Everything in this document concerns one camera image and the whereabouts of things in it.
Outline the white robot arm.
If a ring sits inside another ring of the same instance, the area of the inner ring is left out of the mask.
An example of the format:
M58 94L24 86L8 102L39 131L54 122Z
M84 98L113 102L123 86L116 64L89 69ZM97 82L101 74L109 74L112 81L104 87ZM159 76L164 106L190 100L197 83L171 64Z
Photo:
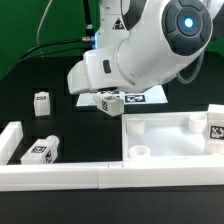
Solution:
M140 93L174 79L208 45L224 0L109 0L113 43L84 53L67 76L72 94Z

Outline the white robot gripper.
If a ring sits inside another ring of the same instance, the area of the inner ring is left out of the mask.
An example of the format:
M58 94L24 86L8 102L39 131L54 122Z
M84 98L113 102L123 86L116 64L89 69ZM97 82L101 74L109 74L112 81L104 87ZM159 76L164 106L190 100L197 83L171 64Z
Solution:
M119 43L84 53L67 76L69 92L73 95L102 90L127 92L133 84L118 70L116 53Z

